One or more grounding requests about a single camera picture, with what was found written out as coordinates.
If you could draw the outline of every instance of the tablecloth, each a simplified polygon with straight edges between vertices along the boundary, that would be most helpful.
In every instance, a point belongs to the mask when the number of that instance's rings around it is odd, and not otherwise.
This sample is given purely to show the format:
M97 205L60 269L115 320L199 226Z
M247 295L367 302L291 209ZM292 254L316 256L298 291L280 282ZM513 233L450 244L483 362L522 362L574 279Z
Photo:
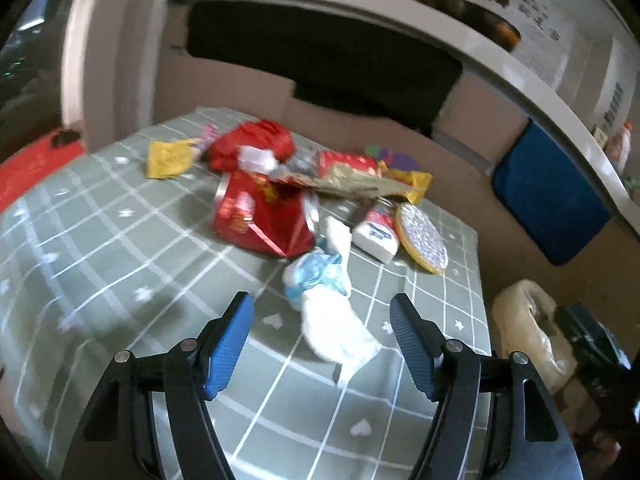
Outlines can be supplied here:
M477 235L428 200L450 263L426 272L403 251L380 264L352 248L351 304L383 349L335 386L282 290L284 260L230 246L209 227L220 175L195 166L175 180L145 177L153 139L196 137L207 122L227 132L254 118L198 108L82 156L0 217L0 356L26 428L23 446L53 476L86 402L115 352L165 352L219 317L238 290L255 320L228 388L208 403L239 480L406 478L435 404L415 389L394 338L388 304L406 292L448 336L488 354ZM303 147L318 145L294 134ZM350 222L357 204L322 199L321 216ZM168 479L180 478L164 398L154 394ZM475 478L489 399L481 396L466 480Z

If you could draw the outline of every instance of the blue gripper pad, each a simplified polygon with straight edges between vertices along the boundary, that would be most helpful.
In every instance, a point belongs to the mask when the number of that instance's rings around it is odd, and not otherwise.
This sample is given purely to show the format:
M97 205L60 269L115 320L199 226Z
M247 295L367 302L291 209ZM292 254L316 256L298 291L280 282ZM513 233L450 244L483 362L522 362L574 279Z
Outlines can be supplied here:
M435 324L420 317L406 294L396 294L391 299L389 318L415 387L429 400L439 400L435 369L442 363L438 348L444 342L444 336ZM431 324L436 333L433 333L433 340L429 341L424 330L420 329L431 328L427 326Z
M212 400L229 384L253 322L254 300L247 292L238 292L223 316L215 320L215 328L200 351L205 399Z

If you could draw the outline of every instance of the white heart print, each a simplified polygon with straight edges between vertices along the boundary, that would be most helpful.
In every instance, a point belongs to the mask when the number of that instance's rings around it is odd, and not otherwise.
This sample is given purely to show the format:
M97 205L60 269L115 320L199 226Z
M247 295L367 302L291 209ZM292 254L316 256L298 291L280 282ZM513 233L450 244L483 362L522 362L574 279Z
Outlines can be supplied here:
M274 329L279 330L282 328L282 316L280 314L272 314L271 316L263 317L262 322L265 325L273 326Z
M354 424L349 430L351 436L369 436L371 434L371 425L366 418Z

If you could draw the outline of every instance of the red pouch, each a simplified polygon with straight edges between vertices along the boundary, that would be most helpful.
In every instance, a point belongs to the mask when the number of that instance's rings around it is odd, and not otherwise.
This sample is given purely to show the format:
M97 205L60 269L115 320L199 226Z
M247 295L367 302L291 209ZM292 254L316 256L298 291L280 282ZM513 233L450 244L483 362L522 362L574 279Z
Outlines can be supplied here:
M212 225L239 247L293 258L315 245L316 200L306 190L235 171L220 182Z
M372 156L339 152L320 152L318 153L318 177L324 177L332 165L338 162L347 164L354 170L365 171L366 173L380 176L378 162Z
M211 169L237 170L240 146L271 150L280 162L287 160L295 151L291 134L284 126L267 120L246 122L213 142L209 148Z

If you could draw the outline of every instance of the yellow rim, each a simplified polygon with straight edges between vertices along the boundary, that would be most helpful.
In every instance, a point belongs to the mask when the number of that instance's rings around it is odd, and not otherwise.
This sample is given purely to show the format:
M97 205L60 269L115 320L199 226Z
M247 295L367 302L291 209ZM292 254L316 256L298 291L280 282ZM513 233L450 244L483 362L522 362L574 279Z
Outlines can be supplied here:
M400 238L400 243L405 248L405 250L409 253L409 256L411 256L416 262L418 262L422 267L427 269L429 272L432 272L433 274L443 274L444 269L436 269L435 267L431 266L427 262L427 260L425 260L422 256L420 256L420 254L418 254L418 252L411 245L406 235L404 234L404 231L402 230L402 224L400 223L399 208L396 210L396 214L394 216L394 224L396 226L396 233L398 233L398 238Z

